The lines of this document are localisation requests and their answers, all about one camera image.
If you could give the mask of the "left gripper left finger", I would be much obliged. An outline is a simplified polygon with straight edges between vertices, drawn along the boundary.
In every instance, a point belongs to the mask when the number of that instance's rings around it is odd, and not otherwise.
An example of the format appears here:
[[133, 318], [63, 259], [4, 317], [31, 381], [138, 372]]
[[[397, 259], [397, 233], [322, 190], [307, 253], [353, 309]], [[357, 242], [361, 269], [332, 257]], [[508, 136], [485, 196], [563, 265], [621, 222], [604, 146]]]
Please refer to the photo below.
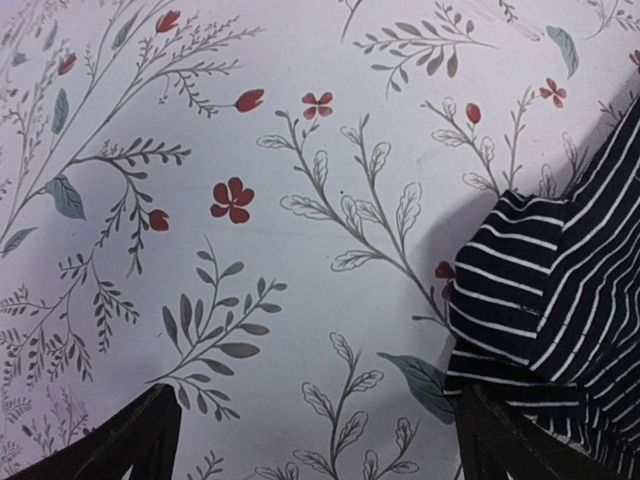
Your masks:
[[41, 458], [23, 465], [22, 446], [1, 436], [3, 479], [171, 479], [181, 427], [174, 388], [156, 383], [95, 428], [69, 388], [46, 393], [50, 408], [23, 423]]

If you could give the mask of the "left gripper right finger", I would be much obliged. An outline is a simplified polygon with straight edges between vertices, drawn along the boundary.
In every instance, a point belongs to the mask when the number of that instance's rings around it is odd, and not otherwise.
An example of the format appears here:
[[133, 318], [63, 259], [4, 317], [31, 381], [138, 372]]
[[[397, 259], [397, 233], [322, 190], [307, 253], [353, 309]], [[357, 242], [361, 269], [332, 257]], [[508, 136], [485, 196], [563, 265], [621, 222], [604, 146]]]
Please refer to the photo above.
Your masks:
[[618, 469], [581, 454], [482, 384], [464, 387], [456, 431], [467, 479], [626, 479]]

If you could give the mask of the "navy striped underwear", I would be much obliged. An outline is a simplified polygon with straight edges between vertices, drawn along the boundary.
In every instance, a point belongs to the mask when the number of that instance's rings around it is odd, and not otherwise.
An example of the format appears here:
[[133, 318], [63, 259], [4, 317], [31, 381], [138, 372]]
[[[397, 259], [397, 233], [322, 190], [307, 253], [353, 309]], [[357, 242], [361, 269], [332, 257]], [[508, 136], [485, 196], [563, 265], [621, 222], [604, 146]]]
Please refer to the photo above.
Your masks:
[[639, 475], [639, 107], [559, 199], [507, 190], [458, 251], [443, 385], [495, 394]]

